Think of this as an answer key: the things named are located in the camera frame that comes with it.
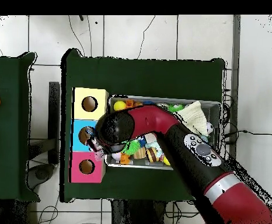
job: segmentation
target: shape sorter box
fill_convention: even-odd
[[[72,113],[72,123],[74,131],[72,135],[72,159],[69,164],[71,170],[69,176],[70,183],[101,183],[105,174],[104,160],[96,161],[95,153],[79,139],[79,133],[84,127],[94,128],[97,120],[106,113],[109,94],[104,89],[89,89],[76,87],[73,89],[72,104],[74,104],[74,114]],[[92,165],[85,173],[82,166]]]
[[[74,119],[99,120],[105,114],[109,94],[104,89],[88,89],[76,87],[74,103]]]
[[[92,161],[92,171],[82,173],[82,162]],[[70,183],[101,183],[105,174],[104,161],[95,161],[94,152],[73,152],[71,160],[71,177]]]

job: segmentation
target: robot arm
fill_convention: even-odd
[[[149,132],[196,199],[206,224],[272,224],[267,205],[230,171],[208,144],[170,112],[154,105],[104,115],[96,139],[106,153],[123,149],[123,141]]]

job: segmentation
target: silver band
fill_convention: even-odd
[[[242,182],[233,173],[231,173],[212,185],[205,196],[210,200],[211,204],[213,204],[224,192],[238,183]]]

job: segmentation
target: green object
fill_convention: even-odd
[[[29,66],[35,53],[0,57],[0,199],[39,201],[26,185]]]
[[[169,105],[168,111],[170,111],[171,113],[175,113],[176,111],[180,111],[184,108],[184,105]]]
[[[71,138],[72,87],[106,89],[110,95],[133,95],[171,99],[222,100],[222,71],[224,60],[159,61],[141,59],[82,58],[76,49],[68,50],[62,58],[62,98],[67,110],[61,132],[65,140],[61,147],[61,199],[115,198],[126,200],[192,200],[175,171],[106,167],[100,184],[69,183],[68,162]]]
[[[132,140],[130,142],[127,142],[124,149],[121,151],[122,153],[126,155],[133,155],[137,150],[140,149],[140,143],[138,140]]]

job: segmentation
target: yellow cube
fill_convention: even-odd
[[[108,92],[104,89],[76,87],[74,90],[74,119],[99,120],[106,113],[108,96]]]

